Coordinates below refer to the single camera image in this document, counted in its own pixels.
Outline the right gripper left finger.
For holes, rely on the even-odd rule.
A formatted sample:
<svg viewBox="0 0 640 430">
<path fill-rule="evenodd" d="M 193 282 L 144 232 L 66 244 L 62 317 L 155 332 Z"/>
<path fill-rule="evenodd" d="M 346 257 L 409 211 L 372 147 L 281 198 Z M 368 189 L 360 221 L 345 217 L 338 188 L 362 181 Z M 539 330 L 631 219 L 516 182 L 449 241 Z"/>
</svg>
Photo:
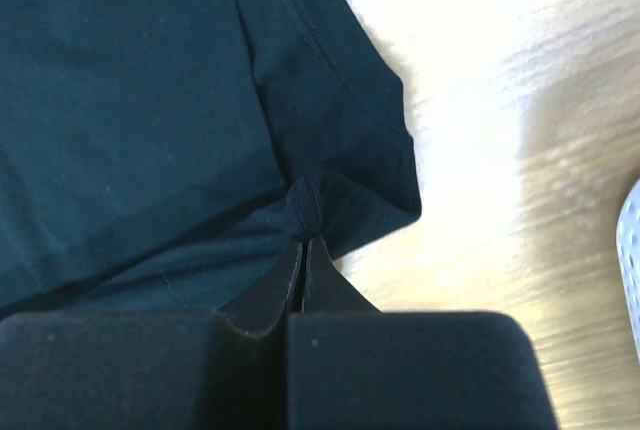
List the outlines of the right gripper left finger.
<svg viewBox="0 0 640 430">
<path fill-rule="evenodd" d="M 304 247 L 213 311 L 23 313 L 1 325 L 5 429 L 282 429 Z"/>
</svg>

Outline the black t shirt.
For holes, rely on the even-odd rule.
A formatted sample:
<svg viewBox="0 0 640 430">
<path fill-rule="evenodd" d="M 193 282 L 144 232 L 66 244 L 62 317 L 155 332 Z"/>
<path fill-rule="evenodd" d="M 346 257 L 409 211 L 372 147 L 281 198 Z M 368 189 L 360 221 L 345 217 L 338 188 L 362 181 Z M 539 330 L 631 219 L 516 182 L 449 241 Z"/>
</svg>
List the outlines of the black t shirt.
<svg viewBox="0 0 640 430">
<path fill-rule="evenodd" d="M 345 0 L 1 0 L 1 312 L 217 308 L 421 213 Z"/>
</svg>

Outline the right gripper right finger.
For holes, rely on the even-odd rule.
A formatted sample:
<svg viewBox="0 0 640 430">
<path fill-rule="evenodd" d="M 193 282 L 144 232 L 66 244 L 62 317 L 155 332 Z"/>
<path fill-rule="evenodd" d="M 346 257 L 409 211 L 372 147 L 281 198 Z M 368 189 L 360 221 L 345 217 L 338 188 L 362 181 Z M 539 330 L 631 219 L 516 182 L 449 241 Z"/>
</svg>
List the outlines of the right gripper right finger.
<svg viewBox="0 0 640 430">
<path fill-rule="evenodd" d="M 532 343 L 495 312 L 378 310 L 306 250 L 301 309 L 287 324 L 292 429 L 554 429 Z"/>
</svg>

